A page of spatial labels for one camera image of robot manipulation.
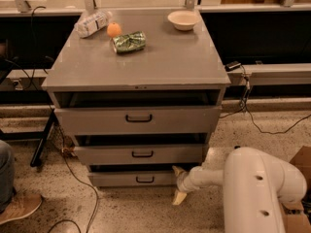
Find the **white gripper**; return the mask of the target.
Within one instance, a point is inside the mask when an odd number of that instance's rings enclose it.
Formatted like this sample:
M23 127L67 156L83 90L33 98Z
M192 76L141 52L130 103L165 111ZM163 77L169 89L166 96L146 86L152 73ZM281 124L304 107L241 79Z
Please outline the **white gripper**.
M180 190L175 190L172 204L178 206L186 199L186 193L196 190L196 185L193 181L193 171L187 172L182 167L175 165L173 165L172 168L177 178L177 187Z

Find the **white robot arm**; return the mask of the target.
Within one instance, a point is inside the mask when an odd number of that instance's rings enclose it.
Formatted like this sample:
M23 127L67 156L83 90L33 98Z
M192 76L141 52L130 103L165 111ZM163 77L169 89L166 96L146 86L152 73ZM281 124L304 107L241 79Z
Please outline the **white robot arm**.
M175 205L200 188L223 188L225 233L286 233L280 205L300 202L307 191L307 181L294 165L248 147L232 151L221 170L173 170Z

